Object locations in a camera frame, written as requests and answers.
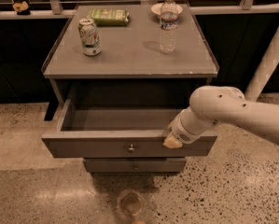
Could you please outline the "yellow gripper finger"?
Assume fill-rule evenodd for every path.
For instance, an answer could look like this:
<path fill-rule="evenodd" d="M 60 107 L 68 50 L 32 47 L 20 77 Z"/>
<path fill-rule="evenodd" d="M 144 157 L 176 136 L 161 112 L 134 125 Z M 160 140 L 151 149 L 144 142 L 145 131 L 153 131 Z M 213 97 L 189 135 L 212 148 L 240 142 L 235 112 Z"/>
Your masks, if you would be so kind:
<path fill-rule="evenodd" d="M 181 148 L 183 146 L 183 144 L 172 133 L 167 135 L 163 144 L 170 149 Z"/>

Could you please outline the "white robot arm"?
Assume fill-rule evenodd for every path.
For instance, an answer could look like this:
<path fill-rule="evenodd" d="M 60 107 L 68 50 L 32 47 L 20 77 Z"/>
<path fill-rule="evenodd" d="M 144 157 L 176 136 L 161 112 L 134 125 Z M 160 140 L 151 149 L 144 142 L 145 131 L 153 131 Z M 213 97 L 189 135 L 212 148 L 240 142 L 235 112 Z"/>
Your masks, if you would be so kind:
<path fill-rule="evenodd" d="M 234 87 L 202 86 L 168 126 L 163 144 L 181 148 L 221 123 L 228 123 L 279 146 L 279 105 L 258 101 L 279 64 L 279 26 L 245 92 Z"/>

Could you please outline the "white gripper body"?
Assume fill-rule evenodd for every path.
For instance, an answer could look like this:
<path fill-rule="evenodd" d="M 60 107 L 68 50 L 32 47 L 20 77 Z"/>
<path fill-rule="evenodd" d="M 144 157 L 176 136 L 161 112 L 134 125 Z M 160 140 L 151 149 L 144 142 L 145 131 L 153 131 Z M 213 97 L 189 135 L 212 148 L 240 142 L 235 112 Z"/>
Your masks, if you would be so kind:
<path fill-rule="evenodd" d="M 198 140 L 201 135 L 216 127 L 216 120 L 199 119 L 190 107 L 183 109 L 169 124 L 168 130 L 182 144 L 192 144 Z"/>

